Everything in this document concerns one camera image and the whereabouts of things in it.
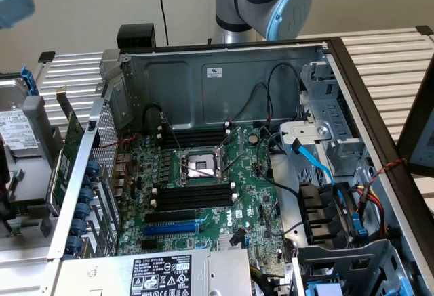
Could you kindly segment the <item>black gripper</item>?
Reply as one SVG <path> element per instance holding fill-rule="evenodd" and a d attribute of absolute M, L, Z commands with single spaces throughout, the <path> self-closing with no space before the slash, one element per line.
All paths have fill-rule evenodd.
<path fill-rule="evenodd" d="M 9 202 L 8 191 L 6 184 L 10 182 L 9 169 L 3 141 L 1 141 L 1 237 L 11 233 L 12 228 L 9 220 L 14 218 L 14 211 Z"/>

